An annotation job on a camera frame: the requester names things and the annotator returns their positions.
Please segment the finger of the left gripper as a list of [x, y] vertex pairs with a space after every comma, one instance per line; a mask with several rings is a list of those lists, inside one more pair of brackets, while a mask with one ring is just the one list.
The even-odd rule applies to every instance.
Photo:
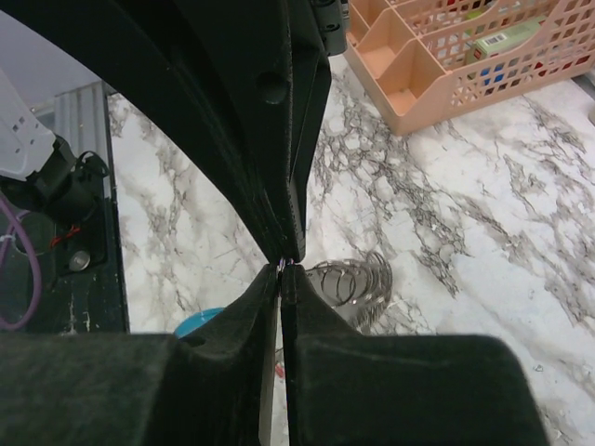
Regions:
[[292, 117], [288, 197], [292, 229], [284, 254], [301, 260], [306, 251], [307, 184], [330, 89], [329, 62], [309, 1], [288, 3], [291, 37]]
[[5, 1], [149, 117], [229, 200], [265, 257], [291, 255], [285, 1]]

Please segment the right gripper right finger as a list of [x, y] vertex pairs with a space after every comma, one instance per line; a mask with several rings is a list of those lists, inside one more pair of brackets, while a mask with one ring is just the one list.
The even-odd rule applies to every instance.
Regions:
[[545, 445], [517, 357], [488, 335], [363, 335], [316, 294], [281, 279], [293, 445]]

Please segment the red key tag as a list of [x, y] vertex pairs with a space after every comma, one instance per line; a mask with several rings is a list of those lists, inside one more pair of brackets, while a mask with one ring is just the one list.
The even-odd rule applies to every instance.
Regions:
[[281, 363], [275, 364], [275, 373], [281, 379], [284, 379], [284, 366]]

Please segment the metal keyring holder blue handle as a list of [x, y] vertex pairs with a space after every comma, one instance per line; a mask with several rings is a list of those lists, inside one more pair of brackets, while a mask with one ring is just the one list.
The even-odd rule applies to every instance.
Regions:
[[[392, 270], [384, 257], [370, 252], [365, 259], [324, 261], [305, 271], [311, 288], [331, 310], [316, 310], [310, 319], [296, 318], [298, 334], [329, 333], [348, 325], [352, 330], [368, 330], [388, 307], [393, 284]], [[237, 338], [249, 332], [258, 317], [256, 308], [239, 308], [244, 299], [256, 304], [266, 292], [269, 280], [255, 278], [245, 292], [225, 308], [200, 311], [183, 321], [174, 331], [187, 342], [203, 337], [206, 340]]]

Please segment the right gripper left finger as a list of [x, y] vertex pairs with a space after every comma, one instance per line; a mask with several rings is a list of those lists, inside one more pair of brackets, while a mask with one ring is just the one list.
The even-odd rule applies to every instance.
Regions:
[[3, 334], [5, 445], [267, 445], [277, 269], [171, 334]]

